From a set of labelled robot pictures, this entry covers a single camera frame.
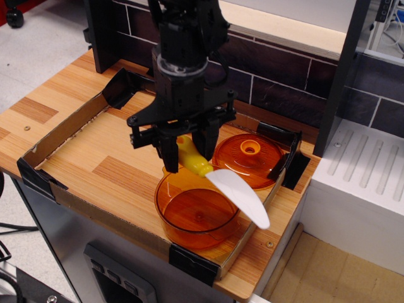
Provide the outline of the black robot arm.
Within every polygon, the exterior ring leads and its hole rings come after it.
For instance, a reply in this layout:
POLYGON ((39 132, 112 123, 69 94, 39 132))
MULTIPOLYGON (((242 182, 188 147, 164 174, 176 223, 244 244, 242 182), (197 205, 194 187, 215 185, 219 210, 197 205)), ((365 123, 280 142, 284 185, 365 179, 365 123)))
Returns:
POLYGON ((179 169, 177 139, 191 134, 211 160, 223 124, 235 119, 233 90, 224 90, 229 66, 219 48, 229 23, 218 1, 149 1, 160 41, 152 50, 154 101, 127 119, 134 148, 152 145, 166 171, 179 169))

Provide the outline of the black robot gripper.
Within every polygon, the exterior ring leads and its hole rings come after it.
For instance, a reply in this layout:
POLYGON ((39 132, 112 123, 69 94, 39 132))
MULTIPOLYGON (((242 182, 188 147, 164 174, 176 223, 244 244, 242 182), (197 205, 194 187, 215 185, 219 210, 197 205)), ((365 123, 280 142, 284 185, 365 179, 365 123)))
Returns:
POLYGON ((180 66, 152 50, 156 95, 154 101, 127 119, 135 148, 153 145, 167 172, 178 173, 177 137, 190 133, 197 151, 207 161, 213 158, 221 126, 235 118, 236 91, 207 90, 208 60, 180 66))

